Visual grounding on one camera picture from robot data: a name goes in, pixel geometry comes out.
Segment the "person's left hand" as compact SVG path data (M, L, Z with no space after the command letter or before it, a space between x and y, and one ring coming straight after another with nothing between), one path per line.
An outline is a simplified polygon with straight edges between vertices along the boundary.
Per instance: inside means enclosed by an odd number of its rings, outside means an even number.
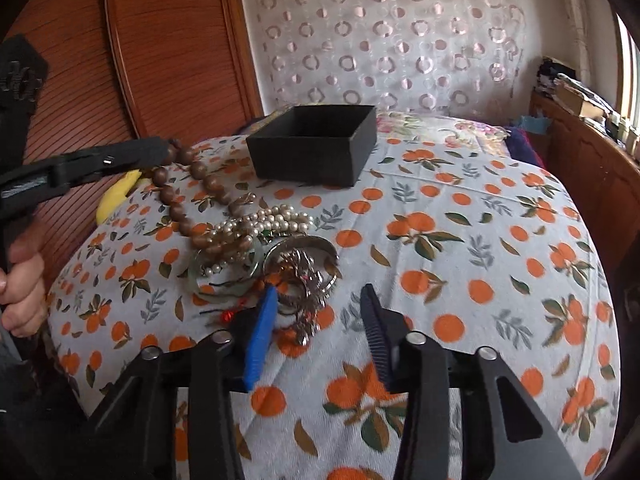
M44 227L34 220L8 250L9 272L1 272L2 326L14 337L38 332L48 317L44 261L40 254Z

